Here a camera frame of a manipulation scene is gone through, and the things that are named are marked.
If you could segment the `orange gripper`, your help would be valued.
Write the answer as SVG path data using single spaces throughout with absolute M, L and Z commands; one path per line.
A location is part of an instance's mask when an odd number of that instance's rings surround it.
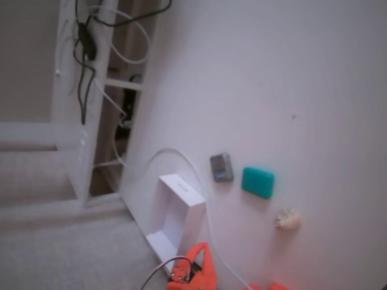
M 203 252 L 201 269 L 191 273 L 191 266 L 194 264 L 197 255 Z M 186 253 L 187 260 L 178 260 L 171 272 L 170 281 L 166 285 L 167 290 L 179 289 L 203 289 L 216 290 L 217 276 L 212 262 L 212 255 L 208 243 L 201 242 L 193 245 Z

